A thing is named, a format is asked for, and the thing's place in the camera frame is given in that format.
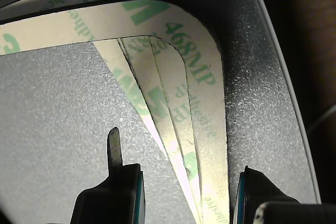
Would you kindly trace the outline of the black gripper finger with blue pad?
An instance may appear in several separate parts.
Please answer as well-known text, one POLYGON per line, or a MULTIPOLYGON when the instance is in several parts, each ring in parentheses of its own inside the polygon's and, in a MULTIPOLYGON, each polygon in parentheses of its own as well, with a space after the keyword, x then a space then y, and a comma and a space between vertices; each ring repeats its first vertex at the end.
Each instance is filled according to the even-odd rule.
POLYGON ((75 202, 71 223, 145 223, 144 178, 138 163, 123 165, 120 133, 107 138, 108 177, 82 191, 75 202))
POLYGON ((239 177, 232 223, 335 223, 335 205, 302 204, 246 166, 239 177))

